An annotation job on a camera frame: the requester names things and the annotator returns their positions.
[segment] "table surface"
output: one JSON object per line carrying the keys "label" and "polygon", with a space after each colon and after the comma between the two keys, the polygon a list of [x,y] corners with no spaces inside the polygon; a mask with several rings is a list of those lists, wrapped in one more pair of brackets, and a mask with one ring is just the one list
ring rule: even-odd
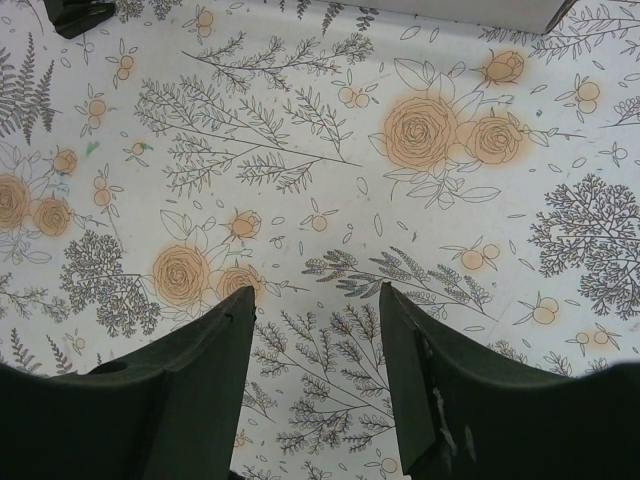
{"label": "table surface", "polygon": [[402,478],[383,281],[561,375],[638,357],[638,4],[540,37],[172,3],[72,41],[2,4],[3,362],[87,372],[253,285],[234,468],[372,480]]}

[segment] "floral tablecloth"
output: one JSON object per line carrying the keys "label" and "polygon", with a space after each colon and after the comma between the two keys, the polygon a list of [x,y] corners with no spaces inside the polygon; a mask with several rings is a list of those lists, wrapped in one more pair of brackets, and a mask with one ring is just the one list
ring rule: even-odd
{"label": "floral tablecloth", "polygon": [[638,3],[549,36],[117,3],[67,41],[0,2],[1,361],[84,373],[252,285],[233,467],[373,480],[402,477],[383,281],[561,375],[638,358]]}

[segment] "floral pattern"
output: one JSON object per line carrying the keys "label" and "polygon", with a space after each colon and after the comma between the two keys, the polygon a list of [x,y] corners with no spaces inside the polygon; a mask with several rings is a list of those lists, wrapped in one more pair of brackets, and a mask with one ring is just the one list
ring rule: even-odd
{"label": "floral pattern", "polygon": [[637,360],[640,3],[545,36],[116,4],[71,41],[2,4],[0,362],[85,373],[252,286],[233,468],[372,480],[403,478],[383,282],[558,375]]}

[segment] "orange flower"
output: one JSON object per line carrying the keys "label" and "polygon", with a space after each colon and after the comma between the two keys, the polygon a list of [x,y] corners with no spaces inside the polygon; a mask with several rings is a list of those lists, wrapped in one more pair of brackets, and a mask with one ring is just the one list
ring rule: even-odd
{"label": "orange flower", "polygon": [[389,158],[396,165],[433,171],[455,140],[456,117],[449,106],[412,98],[396,107],[384,124]]}
{"label": "orange flower", "polygon": [[231,230],[231,236],[236,238],[253,238],[260,231],[262,220],[253,210],[247,210],[238,215],[227,227]]}
{"label": "orange flower", "polygon": [[0,175],[0,228],[15,228],[29,212],[29,189],[18,178]]}
{"label": "orange flower", "polygon": [[209,264],[204,256],[186,247],[171,247],[153,264],[156,292],[177,307],[199,302],[209,286]]}
{"label": "orange flower", "polygon": [[256,293],[261,288],[258,272],[253,267],[248,269],[231,267],[224,271],[213,272],[210,280],[220,300],[224,300],[242,287],[253,287]]}
{"label": "orange flower", "polygon": [[72,150],[63,150],[53,159],[53,168],[58,173],[71,173],[75,170],[78,157]]}
{"label": "orange flower", "polygon": [[466,153],[484,163],[506,163],[520,146],[522,134],[506,118],[485,117],[479,122],[466,122],[456,130],[458,141]]}
{"label": "orange flower", "polygon": [[64,233],[69,225],[69,206],[56,198],[36,200],[31,203],[33,223],[45,235],[57,237]]}
{"label": "orange flower", "polygon": [[479,69],[487,83],[513,83],[522,75],[524,60],[517,52],[505,52],[494,58],[491,52],[489,65]]}

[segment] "rose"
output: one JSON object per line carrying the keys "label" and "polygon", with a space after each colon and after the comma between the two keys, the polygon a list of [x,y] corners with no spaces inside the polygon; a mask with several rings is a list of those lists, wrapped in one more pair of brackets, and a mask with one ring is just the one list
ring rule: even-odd
{"label": "rose", "polygon": [[456,130],[456,135],[469,155],[489,164],[511,160],[522,140],[522,134],[515,125],[499,117],[463,123]]}
{"label": "rose", "polygon": [[31,203],[30,210],[35,226],[49,237],[62,235],[69,225],[69,207],[66,202],[56,198],[36,200]]}
{"label": "rose", "polygon": [[169,304],[192,305],[209,286],[209,264],[199,251],[175,246],[162,252],[153,264],[156,292]]}
{"label": "rose", "polygon": [[389,158],[401,167],[430,170],[446,158],[456,126],[453,111],[444,103],[427,98],[407,100],[384,124]]}
{"label": "rose", "polygon": [[261,287],[258,272],[253,267],[248,269],[231,267],[222,272],[215,272],[212,277],[211,286],[215,289],[220,300],[227,298],[242,287],[253,287],[256,292]]}
{"label": "rose", "polygon": [[63,150],[53,159],[53,168],[58,173],[71,173],[75,170],[78,157],[72,150]]}
{"label": "rose", "polygon": [[260,231],[262,220],[253,210],[237,214],[236,218],[228,225],[234,238],[253,238]]}
{"label": "rose", "polygon": [[15,228],[29,212],[29,189],[18,178],[0,175],[0,228]]}
{"label": "rose", "polygon": [[524,68],[524,60],[519,53],[510,51],[491,59],[489,65],[482,67],[487,82],[510,83],[515,81]]}

